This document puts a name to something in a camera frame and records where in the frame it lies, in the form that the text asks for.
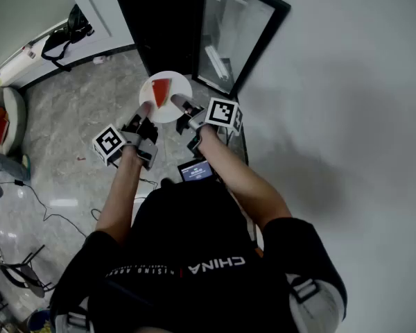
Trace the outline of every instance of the gray floor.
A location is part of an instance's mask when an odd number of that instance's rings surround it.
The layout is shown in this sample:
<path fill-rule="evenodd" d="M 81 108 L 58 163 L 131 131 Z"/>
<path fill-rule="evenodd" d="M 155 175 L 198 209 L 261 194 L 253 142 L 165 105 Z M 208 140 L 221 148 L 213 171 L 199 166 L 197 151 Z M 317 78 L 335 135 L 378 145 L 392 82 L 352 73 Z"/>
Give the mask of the gray floor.
<path fill-rule="evenodd" d="M 148 78 L 137 51 L 112 56 L 101 65 L 91 62 L 62 72 L 28 89 L 28 127 L 23 150 L 32 166 L 31 185 L 48 213 L 61 214 L 85 234 L 96 224 L 90 209 L 101 209 L 116 172 L 105 167 L 91 149 L 92 138 L 109 123 L 120 127 L 139 106 L 139 90 Z M 190 80 L 193 98 L 207 107 L 218 94 Z M 175 122 L 157 124 L 159 153 L 143 178 L 159 182 L 164 177 L 180 181 L 177 165 L 191 160 L 192 154 L 175 131 Z M 233 137 L 230 148 L 243 158 L 240 137 Z M 0 173 L 0 182 L 12 181 Z M 31 190 L 2 185 L 0 199 L 0 248 L 5 261 L 20 262 L 42 244 L 46 248 L 34 260 L 34 270 L 43 282 L 56 283 L 66 265 L 78 252 L 84 237 L 65 220 L 52 217 L 43 222 L 44 209 Z M 153 186 L 141 182 L 138 197 Z M 135 212 L 141 200 L 135 203 Z M 12 313 L 24 320 L 34 309 L 49 301 L 29 290 L 12 286 L 0 273 L 0 290 Z"/>

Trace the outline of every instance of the black door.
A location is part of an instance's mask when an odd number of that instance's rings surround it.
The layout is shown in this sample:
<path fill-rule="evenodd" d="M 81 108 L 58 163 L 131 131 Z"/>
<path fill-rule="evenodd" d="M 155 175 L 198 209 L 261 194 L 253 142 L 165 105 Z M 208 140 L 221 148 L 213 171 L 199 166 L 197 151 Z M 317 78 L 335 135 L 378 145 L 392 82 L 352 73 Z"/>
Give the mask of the black door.
<path fill-rule="evenodd" d="M 191 74 L 195 1 L 118 1 L 148 74 Z"/>

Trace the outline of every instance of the person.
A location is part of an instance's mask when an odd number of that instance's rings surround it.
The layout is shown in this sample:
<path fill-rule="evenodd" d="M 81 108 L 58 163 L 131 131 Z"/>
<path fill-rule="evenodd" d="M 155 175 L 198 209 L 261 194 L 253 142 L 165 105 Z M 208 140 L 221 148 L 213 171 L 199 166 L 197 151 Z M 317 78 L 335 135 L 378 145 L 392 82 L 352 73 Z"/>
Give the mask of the person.
<path fill-rule="evenodd" d="M 29 157 L 24 154 L 21 162 L 0 153 L 0 171 L 5 171 L 17 180 L 28 181 L 31 179 Z"/>
<path fill-rule="evenodd" d="M 51 322 L 87 300 L 99 332 L 335 332 L 347 293 L 284 199 L 203 126 L 198 150 L 225 184 L 151 192 L 133 225 L 142 161 L 125 146 L 95 232 L 51 297 Z M 263 233 L 260 257 L 235 199 Z"/>

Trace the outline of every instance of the black bag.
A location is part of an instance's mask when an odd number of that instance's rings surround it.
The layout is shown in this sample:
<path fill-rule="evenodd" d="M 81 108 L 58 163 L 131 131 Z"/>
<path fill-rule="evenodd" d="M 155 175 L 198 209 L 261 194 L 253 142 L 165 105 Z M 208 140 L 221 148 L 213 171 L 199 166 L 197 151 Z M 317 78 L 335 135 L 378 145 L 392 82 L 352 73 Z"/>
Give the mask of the black bag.
<path fill-rule="evenodd" d="M 42 49 L 42 58 L 50 60 L 61 70 L 71 71 L 70 67 L 61 65 L 58 60 L 63 59 L 64 52 L 67 50 L 70 43 L 77 43 L 85 38 L 85 36 L 90 36 L 93 33 L 94 30 L 92 29 L 92 26 L 89 24 L 88 20 L 76 4 L 69 14 L 66 27 L 61 30 L 54 31 L 46 40 Z M 50 55 L 46 55 L 47 51 L 64 44 L 66 41 L 67 43 L 63 46 L 63 51 L 59 56 L 51 57 Z"/>

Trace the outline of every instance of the red object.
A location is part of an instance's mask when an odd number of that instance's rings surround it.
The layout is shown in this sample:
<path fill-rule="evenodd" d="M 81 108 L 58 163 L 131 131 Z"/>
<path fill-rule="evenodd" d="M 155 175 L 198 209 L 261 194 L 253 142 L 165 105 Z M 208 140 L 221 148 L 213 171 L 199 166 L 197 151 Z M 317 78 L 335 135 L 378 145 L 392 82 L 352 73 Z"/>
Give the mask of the red object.
<path fill-rule="evenodd" d="M 0 144 L 5 141 L 6 132 L 8 131 L 9 121 L 7 119 L 0 119 Z"/>
<path fill-rule="evenodd" d="M 171 79 L 157 79 L 151 82 L 154 91 L 155 103 L 161 108 L 166 101 L 171 86 Z"/>

